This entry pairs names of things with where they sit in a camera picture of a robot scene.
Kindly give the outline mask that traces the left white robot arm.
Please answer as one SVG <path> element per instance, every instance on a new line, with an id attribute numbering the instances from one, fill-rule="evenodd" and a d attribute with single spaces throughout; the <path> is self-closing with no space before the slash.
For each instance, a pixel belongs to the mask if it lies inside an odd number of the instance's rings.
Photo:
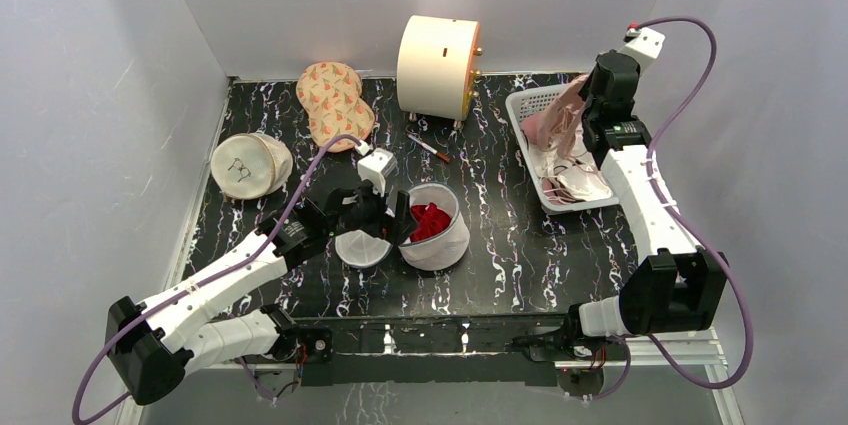
<path id="1" fill-rule="evenodd" d="M 139 405 L 152 404 L 186 376 L 245 356 L 329 362 L 332 331 L 299 325 L 278 305 L 227 320 L 216 317 L 237 298 L 324 254 L 330 241 L 345 233 L 361 231 L 391 246 L 403 244 L 418 227 L 410 204 L 410 193 L 400 191 L 389 206 L 368 180 L 333 190 L 325 207 L 292 200 L 173 288 L 139 303 L 129 297 L 113 303 L 106 352 L 130 396 Z"/>

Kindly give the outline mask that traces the pink bra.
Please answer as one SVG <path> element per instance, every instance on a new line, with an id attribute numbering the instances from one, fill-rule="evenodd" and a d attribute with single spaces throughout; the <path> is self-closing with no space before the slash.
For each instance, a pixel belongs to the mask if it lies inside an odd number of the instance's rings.
<path id="1" fill-rule="evenodd" d="M 555 151 L 561 158 L 570 156 L 586 107 L 581 91 L 588 78 L 588 74 L 583 74 L 570 81 L 542 111 L 522 121 L 521 131 L 531 145 L 543 152 Z"/>

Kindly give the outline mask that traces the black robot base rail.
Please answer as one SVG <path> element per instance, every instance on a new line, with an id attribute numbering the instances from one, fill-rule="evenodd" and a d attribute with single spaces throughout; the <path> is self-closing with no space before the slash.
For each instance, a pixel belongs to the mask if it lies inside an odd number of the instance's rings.
<path id="1" fill-rule="evenodd" d="M 620 364 L 625 348 L 565 336 L 563 314 L 296 319 L 283 351 L 247 358 L 262 371 L 305 359 L 306 387 L 366 383 L 519 382 L 555 387 L 565 369 Z"/>

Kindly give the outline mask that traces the white mesh laundry bag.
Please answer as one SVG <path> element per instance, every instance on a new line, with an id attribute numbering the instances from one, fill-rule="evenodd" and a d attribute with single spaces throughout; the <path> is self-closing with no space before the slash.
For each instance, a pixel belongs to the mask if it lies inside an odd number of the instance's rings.
<path id="1" fill-rule="evenodd" d="M 417 228 L 398 245 L 403 260 L 423 271 L 439 271 L 455 265 L 470 244 L 470 232 L 454 191 L 427 182 L 410 191 L 410 211 Z M 364 231 L 351 231 L 333 240 L 338 258 L 352 268 L 369 268 L 387 258 L 394 248 L 389 242 Z"/>

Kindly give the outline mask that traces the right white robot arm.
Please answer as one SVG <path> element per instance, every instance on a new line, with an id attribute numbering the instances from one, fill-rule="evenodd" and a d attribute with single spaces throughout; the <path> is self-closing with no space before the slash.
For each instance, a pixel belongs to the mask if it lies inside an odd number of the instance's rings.
<path id="1" fill-rule="evenodd" d="M 565 350 L 590 358 L 603 337 L 705 330 L 712 325 L 726 276 L 702 244 L 670 216 L 661 177 L 647 168 L 651 140 L 634 115 L 640 78 L 636 59 L 616 51 L 597 56 L 579 95 L 583 143 L 625 214 L 639 266 L 619 294 L 573 306 Z"/>

